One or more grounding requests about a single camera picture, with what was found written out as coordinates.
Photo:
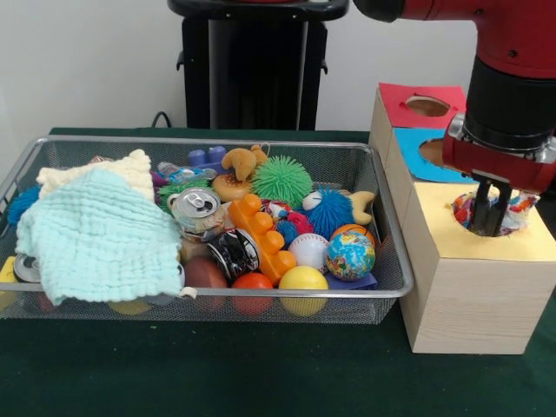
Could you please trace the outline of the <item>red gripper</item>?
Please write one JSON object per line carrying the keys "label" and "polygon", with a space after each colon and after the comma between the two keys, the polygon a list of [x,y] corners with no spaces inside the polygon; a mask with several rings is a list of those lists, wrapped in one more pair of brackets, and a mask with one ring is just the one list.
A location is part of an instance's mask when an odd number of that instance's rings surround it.
{"label": "red gripper", "polygon": [[[444,164],[466,175],[481,175],[472,207],[469,228],[476,235],[497,236],[511,199],[512,189],[540,195],[548,190],[555,177],[555,138],[533,159],[499,152],[474,142],[466,142],[446,130],[442,159]],[[498,198],[490,207],[489,190],[494,182]]]}

